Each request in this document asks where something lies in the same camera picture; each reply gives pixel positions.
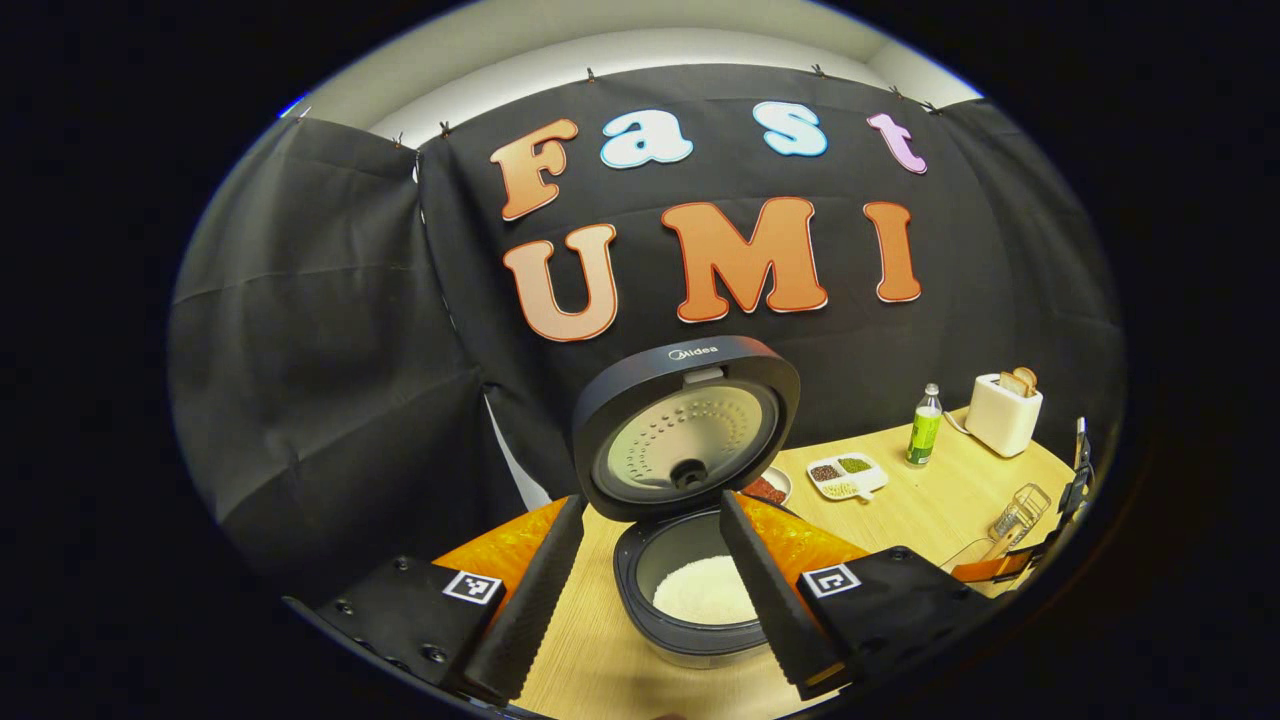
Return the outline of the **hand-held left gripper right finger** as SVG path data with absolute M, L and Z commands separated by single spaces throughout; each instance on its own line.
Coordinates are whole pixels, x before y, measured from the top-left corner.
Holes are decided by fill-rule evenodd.
M 868 552 L 737 492 L 719 505 L 719 533 L 803 700 L 902 680 L 991 614 L 987 596 L 908 547 Z

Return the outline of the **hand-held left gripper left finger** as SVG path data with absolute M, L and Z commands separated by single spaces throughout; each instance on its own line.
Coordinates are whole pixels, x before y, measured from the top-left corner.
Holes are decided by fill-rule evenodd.
M 582 496 L 434 560 L 399 556 L 335 597 L 335 630 L 442 691 L 520 697 L 582 539 Z

